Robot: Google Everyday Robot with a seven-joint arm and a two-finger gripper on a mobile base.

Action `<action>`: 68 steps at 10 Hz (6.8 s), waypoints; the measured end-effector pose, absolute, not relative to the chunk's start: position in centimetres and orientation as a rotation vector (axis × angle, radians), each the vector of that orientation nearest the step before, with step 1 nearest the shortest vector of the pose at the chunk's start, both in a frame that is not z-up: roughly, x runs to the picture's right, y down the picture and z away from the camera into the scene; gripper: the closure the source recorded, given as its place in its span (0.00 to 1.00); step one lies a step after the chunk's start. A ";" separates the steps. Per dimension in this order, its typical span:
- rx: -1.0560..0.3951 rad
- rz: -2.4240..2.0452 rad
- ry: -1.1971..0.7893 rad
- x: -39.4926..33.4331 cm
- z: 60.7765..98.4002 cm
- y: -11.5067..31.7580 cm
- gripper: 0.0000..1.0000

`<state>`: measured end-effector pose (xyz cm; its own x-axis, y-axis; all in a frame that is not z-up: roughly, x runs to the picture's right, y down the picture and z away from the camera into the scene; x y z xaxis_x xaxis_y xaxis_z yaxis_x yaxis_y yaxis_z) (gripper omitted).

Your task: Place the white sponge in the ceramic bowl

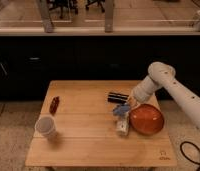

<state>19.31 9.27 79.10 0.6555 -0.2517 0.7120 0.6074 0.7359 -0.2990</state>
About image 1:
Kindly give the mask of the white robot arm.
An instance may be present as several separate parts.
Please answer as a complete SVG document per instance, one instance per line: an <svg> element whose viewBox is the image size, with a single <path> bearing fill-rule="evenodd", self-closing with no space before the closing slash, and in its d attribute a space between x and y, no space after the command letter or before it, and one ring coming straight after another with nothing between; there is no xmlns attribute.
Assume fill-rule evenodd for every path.
<svg viewBox="0 0 200 171"><path fill-rule="evenodd" d="M144 103L164 88L200 131L200 97L181 84L175 74L172 66L153 62L148 67L148 75L132 89L130 96Z"/></svg>

